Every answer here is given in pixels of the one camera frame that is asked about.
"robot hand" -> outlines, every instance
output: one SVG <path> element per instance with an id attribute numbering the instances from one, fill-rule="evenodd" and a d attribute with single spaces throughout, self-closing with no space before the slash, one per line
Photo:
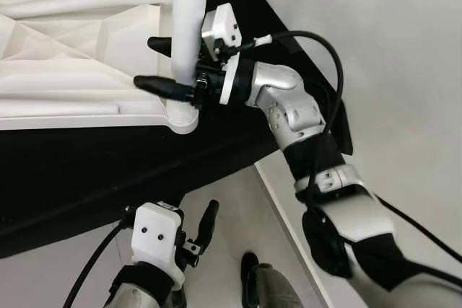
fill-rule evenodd
<path id="1" fill-rule="evenodd" d="M 193 241 L 182 230 L 184 214 L 179 208 L 163 202 L 138 207 L 131 238 L 134 264 L 115 277 L 105 307 L 161 307 L 172 290 L 181 289 L 186 266 L 196 267 L 209 246 L 218 208 L 218 201 L 210 201 Z"/>

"white plastic part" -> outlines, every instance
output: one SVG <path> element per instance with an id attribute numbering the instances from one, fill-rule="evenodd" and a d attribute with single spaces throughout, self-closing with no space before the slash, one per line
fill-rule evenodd
<path id="1" fill-rule="evenodd" d="M 237 47 L 242 43 L 243 37 L 230 3 L 217 6 L 212 31 L 215 38 L 223 39 L 228 47 Z"/>
<path id="2" fill-rule="evenodd" d="M 178 83 L 194 83 L 205 5 L 206 0 L 173 0 L 172 73 Z"/>
<path id="3" fill-rule="evenodd" d="M 255 63 L 246 104 L 265 113 L 281 150 L 324 129 L 318 103 L 306 93 L 302 77 L 288 66 Z"/>
<path id="4" fill-rule="evenodd" d="M 0 13 L 10 18 L 18 19 L 47 14 L 99 9 L 100 7 L 169 4 L 171 2 L 172 0 L 31 0 L 19 4 L 0 6 Z"/>
<path id="5" fill-rule="evenodd" d="M 319 172 L 316 175 L 315 181 L 321 193 L 329 193 L 349 185 L 361 185 L 365 187 L 358 171 L 351 164 L 343 164 Z M 298 180 L 294 184 L 295 191 L 299 192 L 306 189 L 309 182 L 310 176 Z"/>
<path id="6" fill-rule="evenodd" d="M 393 233 L 393 223 L 385 209 L 368 195 L 338 199 L 323 205 L 322 209 L 339 234 L 353 242 Z"/>
<path id="7" fill-rule="evenodd" d="M 273 37 L 271 34 L 262 36 L 261 38 L 256 38 L 255 40 L 255 47 L 262 46 L 262 45 L 268 45 L 269 43 L 273 42 Z"/>
<path id="8" fill-rule="evenodd" d="M 172 121 L 158 96 L 133 85 L 136 74 L 170 75 L 170 59 L 146 45 L 151 35 L 171 35 L 171 8 L 163 9 L 162 30 L 160 12 L 141 5 L 21 22 L 0 15 L 0 130 L 167 126 L 190 133 L 196 110 L 191 122 Z"/>
<path id="9" fill-rule="evenodd" d="M 56 115 L 117 115 L 119 106 L 103 102 L 0 100 L 0 117 Z"/>
<path id="10" fill-rule="evenodd" d="M 188 126 L 194 130 L 199 123 L 199 110 L 186 102 L 167 100 L 165 109 L 169 121 L 177 127 Z"/>
<path id="11" fill-rule="evenodd" d="M 171 277 L 173 290 L 181 289 L 183 272 L 175 263 L 175 238 L 181 225 L 180 216 L 166 208 L 145 203 L 136 210 L 131 237 L 132 261 L 150 263 Z"/>
<path id="12" fill-rule="evenodd" d="M 239 65 L 239 56 L 240 56 L 240 53 L 232 56 L 230 59 L 228 59 L 228 62 L 225 66 L 225 70 L 226 70 L 225 80 L 223 81 L 222 93 L 219 96 L 219 103 L 222 105 L 227 105 L 228 102 L 230 101 L 232 84 L 234 83 L 237 66 Z"/>

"black cable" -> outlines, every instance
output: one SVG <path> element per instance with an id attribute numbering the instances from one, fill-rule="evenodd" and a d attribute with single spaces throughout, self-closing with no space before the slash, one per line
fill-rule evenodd
<path id="1" fill-rule="evenodd" d="M 394 214 L 397 216 L 400 216 L 402 219 L 410 223 L 413 227 L 418 229 L 421 233 L 423 233 L 425 236 L 427 236 L 433 243 L 435 243 L 438 247 L 440 247 L 442 250 L 447 252 L 449 256 L 457 260 L 458 262 L 462 263 L 462 255 L 460 255 L 458 252 L 456 252 L 454 249 L 449 247 L 447 244 L 445 244 L 441 239 L 436 237 L 434 234 L 432 234 L 430 231 L 425 229 L 421 224 L 419 224 L 417 221 L 413 220 L 410 216 L 406 215 L 404 212 L 400 211 L 397 209 L 395 206 L 389 204 L 387 201 L 383 200 L 381 197 L 376 196 L 377 199 L 384 205 L 387 209 L 392 211 Z"/>
<path id="2" fill-rule="evenodd" d="M 436 278 L 442 279 L 442 280 L 447 281 L 448 283 L 454 284 L 454 285 L 456 285 L 456 286 L 458 286 L 458 287 L 460 287 L 462 289 L 462 279 L 460 279 L 460 278 L 458 278 L 456 276 L 453 276 L 452 274 L 443 272 L 441 270 L 437 270 L 436 268 L 432 268 L 432 267 L 429 267 L 429 266 L 426 266 L 426 265 L 422 265 L 421 263 L 415 263 L 414 261 L 410 261 L 410 260 L 407 260 L 407 259 L 391 258 L 391 257 L 389 257 L 389 256 L 387 256 L 385 254 L 381 254 L 379 252 L 374 252 L 372 250 L 367 250 L 367 249 L 365 249 L 363 247 L 355 247 L 355 245 L 356 245 L 355 242 L 353 242 L 350 239 L 347 239 L 345 237 L 340 237 L 340 238 L 341 238 L 341 240 L 343 242 L 345 242 L 348 245 L 351 245 L 352 247 L 354 247 L 354 251 L 365 252 L 368 255 L 372 255 L 372 256 L 375 256 L 377 258 L 381 258 L 383 260 L 398 263 L 403 268 L 405 266 L 408 266 L 408 268 L 412 268 L 413 270 L 416 270 L 416 271 L 418 271 L 420 273 L 426 273 L 426 274 L 429 274 L 429 275 L 434 276 Z"/>
<path id="3" fill-rule="evenodd" d="M 72 286 L 69 295 L 67 296 L 66 301 L 64 302 L 63 308 L 70 308 L 72 303 L 77 296 L 82 284 L 85 281 L 85 278 L 88 276 L 88 273 L 92 269 L 93 265 L 96 263 L 96 260 L 99 258 L 103 250 L 108 246 L 110 241 L 117 235 L 117 233 L 124 228 L 123 223 L 120 222 L 109 234 L 106 238 L 101 242 L 101 244 L 96 248 L 95 252 L 93 253 L 92 257 L 88 260 L 87 264 L 83 268 L 82 272 L 80 273 L 79 277 L 75 281 L 74 285 Z"/>

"black strap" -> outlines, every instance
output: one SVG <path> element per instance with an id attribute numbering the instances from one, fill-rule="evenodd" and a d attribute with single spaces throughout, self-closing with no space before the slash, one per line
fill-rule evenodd
<path id="1" fill-rule="evenodd" d="M 392 234 L 370 237 L 352 245 L 363 271 L 384 289 L 391 291 L 421 271 L 406 260 Z"/>
<path id="2" fill-rule="evenodd" d="M 111 296 L 122 283 L 131 283 L 144 289 L 160 306 L 164 304 L 173 286 L 173 280 L 163 270 L 143 262 L 122 267 L 113 281 Z"/>
<path id="3" fill-rule="evenodd" d="M 325 135 L 321 143 L 320 136 L 307 138 L 284 150 L 284 156 L 295 180 L 310 176 L 311 163 L 315 158 L 318 160 L 316 167 L 318 172 L 345 164 L 332 135 Z"/>

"white wall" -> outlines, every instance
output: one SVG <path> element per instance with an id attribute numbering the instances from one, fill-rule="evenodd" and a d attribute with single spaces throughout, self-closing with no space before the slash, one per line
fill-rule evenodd
<path id="1" fill-rule="evenodd" d="M 322 34 L 339 52 L 350 161 L 366 183 L 462 251 L 462 1 L 268 2 L 288 28 Z M 327 53 L 303 46 L 335 83 Z M 267 167 L 280 172 L 274 165 Z M 406 255 L 462 276 L 462 266 L 394 220 Z"/>

